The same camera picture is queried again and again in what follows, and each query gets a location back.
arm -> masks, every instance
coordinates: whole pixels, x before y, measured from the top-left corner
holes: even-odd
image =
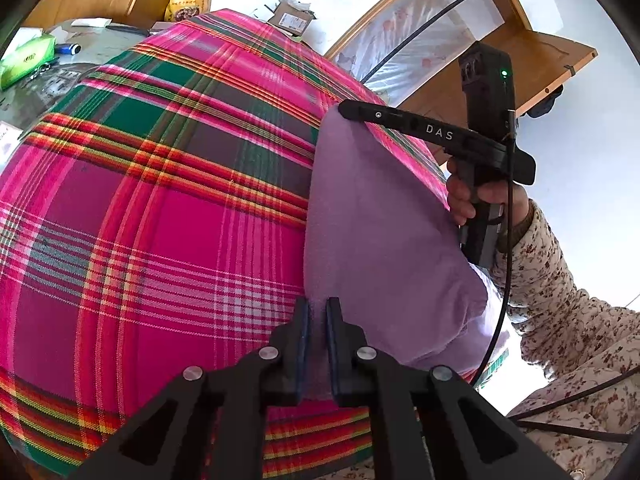
[[[578,290],[542,211],[534,202],[530,208],[530,227],[513,248],[508,315],[522,336],[523,359],[554,378],[637,331],[640,314]],[[506,256],[497,252],[491,274],[498,286],[505,273]]]

hand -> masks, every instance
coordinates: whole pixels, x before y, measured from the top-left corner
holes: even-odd
[[[447,180],[449,197],[447,202],[451,214],[458,225],[464,225],[476,216],[476,208],[471,203],[471,190],[456,176],[456,161],[450,158],[447,169],[451,176]],[[507,181],[489,182],[478,187],[478,198],[489,204],[506,204],[508,198]],[[529,197],[522,186],[513,185],[513,225],[518,225],[529,214]]]

purple fabric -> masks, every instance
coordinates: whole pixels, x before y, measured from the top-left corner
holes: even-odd
[[[439,354],[463,373],[486,351],[487,287],[460,251],[449,212],[337,107],[316,145],[304,271],[314,316],[309,396],[328,392],[322,314],[331,296],[370,345],[403,364],[428,366]]]

yellow snack bag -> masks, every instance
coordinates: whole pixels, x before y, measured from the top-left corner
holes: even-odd
[[[181,22],[211,10],[211,0],[169,0],[164,12],[166,22]]]

white wall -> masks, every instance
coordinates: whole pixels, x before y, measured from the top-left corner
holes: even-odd
[[[520,121],[518,145],[537,161],[529,192],[578,286],[625,305],[640,292],[640,66],[596,0],[555,1],[558,36],[600,55],[565,84],[551,113]]]

